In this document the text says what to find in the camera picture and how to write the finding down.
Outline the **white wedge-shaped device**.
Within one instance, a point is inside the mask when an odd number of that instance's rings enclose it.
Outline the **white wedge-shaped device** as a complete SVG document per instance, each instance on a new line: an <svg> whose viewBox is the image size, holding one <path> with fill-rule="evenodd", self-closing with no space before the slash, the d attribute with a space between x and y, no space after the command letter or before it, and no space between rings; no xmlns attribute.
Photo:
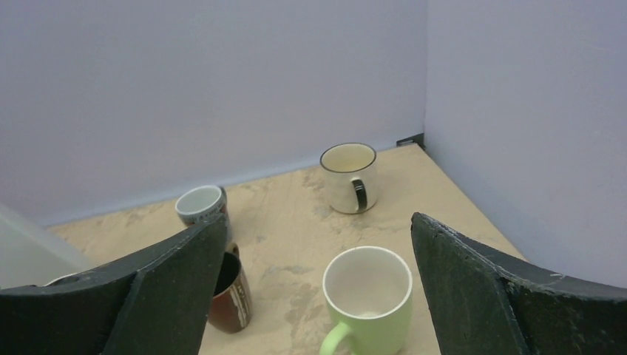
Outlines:
<svg viewBox="0 0 627 355"><path fill-rule="evenodd" d="M95 267L85 254L1 205L1 288L47 285Z"/></svg>

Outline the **grey mug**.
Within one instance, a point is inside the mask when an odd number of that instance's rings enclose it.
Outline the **grey mug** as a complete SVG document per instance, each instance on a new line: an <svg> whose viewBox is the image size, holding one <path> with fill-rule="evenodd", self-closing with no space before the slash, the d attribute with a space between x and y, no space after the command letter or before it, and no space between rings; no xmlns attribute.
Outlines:
<svg viewBox="0 0 627 355"><path fill-rule="evenodd" d="M231 221L228 215L228 198L222 186L198 186L179 197L174 205L178 217L185 226L207 221L220 216L226 219L227 243L233 241Z"/></svg>

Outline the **brown striped mug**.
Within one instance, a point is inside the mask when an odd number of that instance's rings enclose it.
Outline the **brown striped mug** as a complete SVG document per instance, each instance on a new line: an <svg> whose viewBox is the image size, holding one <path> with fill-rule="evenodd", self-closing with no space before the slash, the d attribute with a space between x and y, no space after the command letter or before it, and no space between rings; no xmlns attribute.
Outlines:
<svg viewBox="0 0 627 355"><path fill-rule="evenodd" d="M232 242L226 247L208 322L226 334L246 328L253 315L251 291L240 259L239 246Z"/></svg>

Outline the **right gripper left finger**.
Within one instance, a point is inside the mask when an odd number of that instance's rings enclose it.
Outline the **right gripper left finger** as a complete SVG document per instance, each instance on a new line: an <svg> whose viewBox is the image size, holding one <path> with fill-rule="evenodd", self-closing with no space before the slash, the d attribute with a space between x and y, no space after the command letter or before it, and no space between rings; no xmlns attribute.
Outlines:
<svg viewBox="0 0 627 355"><path fill-rule="evenodd" d="M199 223L49 285L1 291L3 354L197 354L227 228Z"/></svg>

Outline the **beige mug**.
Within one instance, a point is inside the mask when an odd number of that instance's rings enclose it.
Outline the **beige mug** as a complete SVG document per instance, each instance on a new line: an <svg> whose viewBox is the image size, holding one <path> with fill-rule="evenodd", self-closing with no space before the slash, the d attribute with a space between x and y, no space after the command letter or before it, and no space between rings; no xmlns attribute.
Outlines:
<svg viewBox="0 0 627 355"><path fill-rule="evenodd" d="M378 200L377 152L365 143L341 143L320 156L324 195L332 209L361 214Z"/></svg>

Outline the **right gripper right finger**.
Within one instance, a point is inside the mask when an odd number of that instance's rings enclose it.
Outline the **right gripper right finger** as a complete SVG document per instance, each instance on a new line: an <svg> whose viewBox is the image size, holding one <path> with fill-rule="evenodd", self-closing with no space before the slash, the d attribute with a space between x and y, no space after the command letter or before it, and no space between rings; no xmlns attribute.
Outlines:
<svg viewBox="0 0 627 355"><path fill-rule="evenodd" d="M559 274L420 212L413 250L442 354L624 354L626 290Z"/></svg>

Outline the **light green mug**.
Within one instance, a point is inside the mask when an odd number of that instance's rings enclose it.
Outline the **light green mug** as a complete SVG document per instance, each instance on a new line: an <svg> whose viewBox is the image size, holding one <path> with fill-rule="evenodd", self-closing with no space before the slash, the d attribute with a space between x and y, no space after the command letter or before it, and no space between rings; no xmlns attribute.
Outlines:
<svg viewBox="0 0 627 355"><path fill-rule="evenodd" d="M413 275L395 252L358 246L336 255L322 277L322 290L335 326L320 346L335 354L346 342L352 354L397 354L413 312Z"/></svg>

